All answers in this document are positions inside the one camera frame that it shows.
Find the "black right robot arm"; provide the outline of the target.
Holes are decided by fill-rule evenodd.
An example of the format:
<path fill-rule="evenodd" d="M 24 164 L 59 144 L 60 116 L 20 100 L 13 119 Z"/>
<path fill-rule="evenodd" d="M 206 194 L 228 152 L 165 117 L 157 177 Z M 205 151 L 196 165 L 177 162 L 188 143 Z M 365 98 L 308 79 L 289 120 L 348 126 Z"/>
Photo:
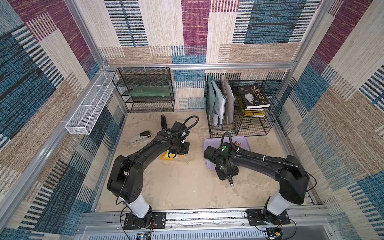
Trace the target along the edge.
<path fill-rule="evenodd" d="M 215 165 L 218 178 L 233 185 L 233 178 L 240 172 L 239 167 L 266 175 L 279 183 L 279 189 L 269 197 L 262 209 L 246 212 L 250 225 L 289 225 L 291 219 L 287 209 L 301 205 L 309 191 L 313 176 L 300 161 L 291 155 L 286 158 L 270 157 L 254 153 L 235 145 L 230 133 L 226 132 L 218 147 L 208 146 L 204 158 Z"/>

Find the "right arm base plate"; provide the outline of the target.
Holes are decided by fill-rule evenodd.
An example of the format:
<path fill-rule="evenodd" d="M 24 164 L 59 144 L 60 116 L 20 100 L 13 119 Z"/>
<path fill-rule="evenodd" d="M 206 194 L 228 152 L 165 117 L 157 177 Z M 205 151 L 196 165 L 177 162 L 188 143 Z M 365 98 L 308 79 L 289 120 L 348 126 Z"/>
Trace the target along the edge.
<path fill-rule="evenodd" d="M 286 210 L 280 215 L 274 215 L 267 209 L 248 209 L 245 212 L 245 217 L 250 226 L 289 225 L 291 223 Z"/>

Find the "clear duck resealable bag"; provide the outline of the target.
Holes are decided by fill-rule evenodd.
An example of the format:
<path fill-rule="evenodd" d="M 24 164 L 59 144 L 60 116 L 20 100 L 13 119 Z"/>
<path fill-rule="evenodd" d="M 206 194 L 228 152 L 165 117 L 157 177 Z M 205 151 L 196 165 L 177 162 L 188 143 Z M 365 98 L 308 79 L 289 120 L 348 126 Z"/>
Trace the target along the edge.
<path fill-rule="evenodd" d="M 170 153 L 169 150 L 165 151 L 158 157 L 158 160 L 161 160 L 161 161 L 183 163 L 186 165 L 189 165 L 193 159 L 194 159 L 193 155 L 172 154 Z"/>

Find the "metal tongs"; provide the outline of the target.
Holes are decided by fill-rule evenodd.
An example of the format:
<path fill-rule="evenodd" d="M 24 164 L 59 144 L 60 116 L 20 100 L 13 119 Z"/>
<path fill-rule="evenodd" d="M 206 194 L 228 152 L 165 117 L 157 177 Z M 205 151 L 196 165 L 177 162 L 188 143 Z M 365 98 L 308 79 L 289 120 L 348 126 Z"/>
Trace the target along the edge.
<path fill-rule="evenodd" d="M 234 187 L 233 179 L 232 178 L 228 178 L 228 181 L 229 181 L 230 187 L 233 188 Z"/>

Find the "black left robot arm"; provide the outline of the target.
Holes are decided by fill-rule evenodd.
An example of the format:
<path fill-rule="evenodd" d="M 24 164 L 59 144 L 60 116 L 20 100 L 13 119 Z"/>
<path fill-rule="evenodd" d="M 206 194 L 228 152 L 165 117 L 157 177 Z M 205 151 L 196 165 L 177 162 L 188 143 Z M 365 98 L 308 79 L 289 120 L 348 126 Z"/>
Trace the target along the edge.
<path fill-rule="evenodd" d="M 175 122 L 172 128 L 159 131 L 151 142 L 137 152 L 115 159 L 107 189 L 128 207 L 130 213 L 127 220 L 132 220 L 137 228 L 146 229 L 155 223 L 152 207 L 142 196 L 145 169 L 165 152 L 171 158 L 186 155 L 190 147 L 186 138 L 198 122 L 198 116 L 190 116 L 183 123 Z"/>

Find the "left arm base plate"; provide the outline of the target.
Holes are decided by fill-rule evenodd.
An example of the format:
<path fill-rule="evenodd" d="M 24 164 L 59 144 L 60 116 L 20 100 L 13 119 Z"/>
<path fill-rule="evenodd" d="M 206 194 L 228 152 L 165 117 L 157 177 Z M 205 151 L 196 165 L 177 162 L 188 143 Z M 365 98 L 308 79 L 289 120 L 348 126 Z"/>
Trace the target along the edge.
<path fill-rule="evenodd" d="M 140 230 L 140 229 L 164 229 L 166 227 L 166 212 L 150 212 L 143 219 L 136 217 L 132 213 L 126 215 L 124 220 L 124 230 Z"/>

